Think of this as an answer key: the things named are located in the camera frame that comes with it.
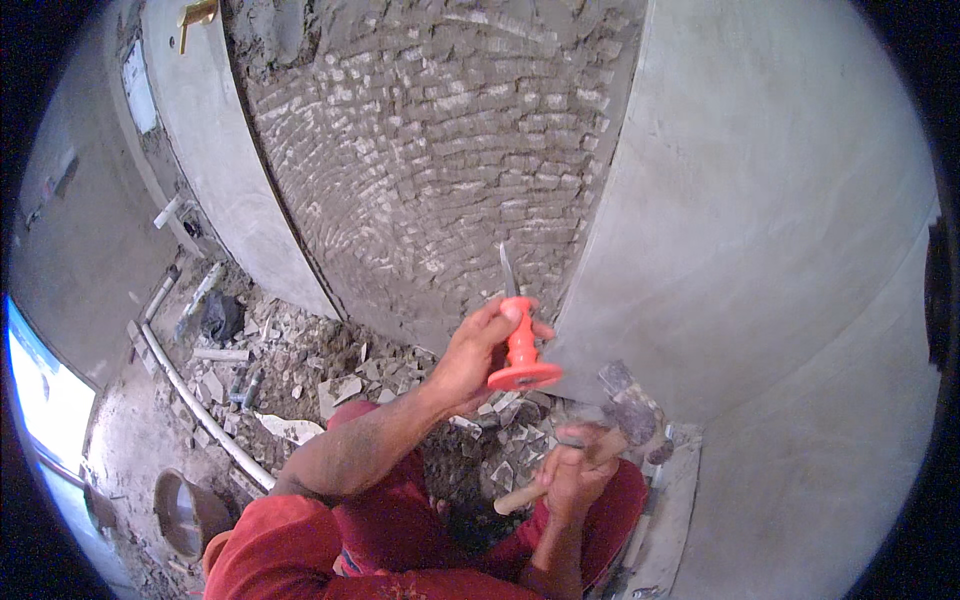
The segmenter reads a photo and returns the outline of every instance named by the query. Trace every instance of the man's left hand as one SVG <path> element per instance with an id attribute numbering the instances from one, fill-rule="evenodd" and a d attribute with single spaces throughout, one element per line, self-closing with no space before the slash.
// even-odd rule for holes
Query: man's left hand
<path id="1" fill-rule="evenodd" d="M 471 413 L 490 397 L 487 377 L 504 367 L 506 340 L 516 330 L 522 315 L 516 308 L 500 312 L 502 298 L 494 298 L 469 315 L 450 339 L 444 357 L 424 387 L 433 390 L 434 401 L 445 418 Z M 533 321 L 534 335 L 552 340 L 553 328 Z"/>

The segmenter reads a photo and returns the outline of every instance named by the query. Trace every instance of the man's right hand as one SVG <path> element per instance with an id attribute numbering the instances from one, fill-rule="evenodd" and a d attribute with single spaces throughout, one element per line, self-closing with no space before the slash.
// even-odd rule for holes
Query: man's right hand
<path id="1" fill-rule="evenodd" d="M 558 445 L 546 457 L 537 480 L 547 489 L 546 506 L 550 518 L 560 522 L 583 521 L 590 505 L 600 497 L 607 482 L 616 473 L 619 461 L 613 457 L 598 466 L 587 464 L 587 449 L 604 435 L 593 424 L 559 427 L 558 437 L 576 438 L 584 449 Z"/>

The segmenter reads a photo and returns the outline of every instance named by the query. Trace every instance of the hammer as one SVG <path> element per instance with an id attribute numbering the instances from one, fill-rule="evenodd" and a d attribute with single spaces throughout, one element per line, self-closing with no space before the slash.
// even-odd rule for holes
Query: hammer
<path id="1" fill-rule="evenodd" d="M 631 445 L 646 454 L 647 461 L 652 465 L 666 462 L 673 454 L 673 442 L 666 437 L 663 410 L 640 389 L 623 361 L 608 363 L 597 374 L 597 378 L 612 400 L 611 405 L 604 407 L 604 413 L 615 423 L 615 427 L 588 448 L 588 466 L 594 468 L 602 465 Z M 493 509 L 500 515 L 509 515 L 546 492 L 547 488 L 535 481 L 497 498 L 493 502 Z"/>

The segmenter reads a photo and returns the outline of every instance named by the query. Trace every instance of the concrete wall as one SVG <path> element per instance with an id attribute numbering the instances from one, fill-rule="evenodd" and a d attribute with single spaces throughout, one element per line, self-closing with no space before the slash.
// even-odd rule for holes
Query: concrete wall
<path id="1" fill-rule="evenodd" d="M 284 300 L 336 318 L 253 146 L 230 72 L 222 16 L 191 26 L 181 56 L 175 47 L 181 6 L 150 2 L 141 14 L 156 108 L 180 167 L 210 224 L 250 277 Z"/>
<path id="2" fill-rule="evenodd" d="M 623 358 L 707 425 L 672 597 L 834 598 L 900 509 L 939 376 L 917 115 L 844 2 L 651 6 L 624 129 L 547 358 Z"/>
<path id="3" fill-rule="evenodd" d="M 177 250 L 154 228 L 156 206 L 133 164 L 105 64 L 99 16 L 82 30 L 44 114 L 12 224 L 10 293 L 37 334 L 65 364 L 103 389 L 130 353 L 125 326 L 149 301 Z M 41 186 L 69 146 L 76 172 L 41 206 Z M 24 216 L 38 209 L 30 230 Z"/>
<path id="4" fill-rule="evenodd" d="M 556 314 L 645 2 L 404 4 L 318 2 L 307 28 L 302 3 L 298 16 L 233 2 L 228 29 L 259 142 L 331 290 L 351 318 L 442 350 L 503 289 L 500 240 Z"/>

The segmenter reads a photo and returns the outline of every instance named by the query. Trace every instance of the hammer head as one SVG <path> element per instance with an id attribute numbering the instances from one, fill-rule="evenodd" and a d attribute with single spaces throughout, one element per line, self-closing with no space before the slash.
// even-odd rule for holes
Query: hammer head
<path id="1" fill-rule="evenodd" d="M 652 465 L 666 462 L 673 454 L 673 442 L 666 437 L 663 409 L 640 389 L 622 360 L 605 365 L 597 378 L 612 400 L 604 412 L 620 427 L 630 445 L 638 447 Z"/>

